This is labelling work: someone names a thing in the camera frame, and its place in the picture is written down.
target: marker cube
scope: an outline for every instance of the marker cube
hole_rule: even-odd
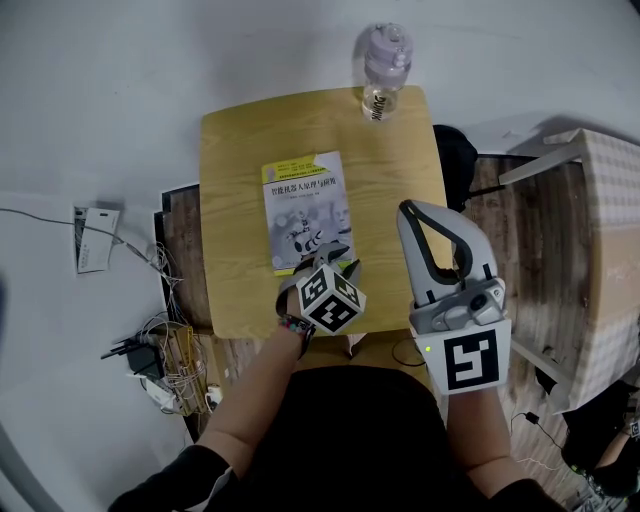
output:
[[[329,265],[322,265],[296,286],[302,317],[328,334],[338,334],[364,313],[365,294]]]

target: black sleeve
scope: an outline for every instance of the black sleeve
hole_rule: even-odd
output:
[[[491,511],[542,512],[565,510],[542,490],[535,480],[518,480],[489,500]]]
[[[109,512],[185,510],[206,501],[218,478],[229,469],[214,451],[190,446],[160,473],[116,499]],[[229,477],[229,484],[237,483],[233,471]]]

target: wall socket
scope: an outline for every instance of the wall socket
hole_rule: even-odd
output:
[[[74,208],[76,271],[78,274],[101,272],[109,269],[109,256],[113,245],[120,212],[101,208]],[[105,233],[87,229],[100,229]]]

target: black bag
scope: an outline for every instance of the black bag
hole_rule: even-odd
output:
[[[437,124],[433,127],[440,154],[447,206],[461,212],[469,199],[478,152],[460,130]]]

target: forearm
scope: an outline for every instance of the forearm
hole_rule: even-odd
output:
[[[629,434],[625,432],[619,432],[616,437],[613,438],[613,441],[609,443],[607,449],[600,457],[598,464],[596,464],[597,468],[602,468],[604,466],[609,466],[618,460],[620,453],[622,452],[624,445],[627,444],[629,440]]]
[[[475,486],[493,496],[525,478],[511,458],[511,439],[495,388],[449,397],[449,443]]]
[[[278,327],[211,415],[198,444],[224,458],[238,476],[275,418],[300,356],[300,336]]]

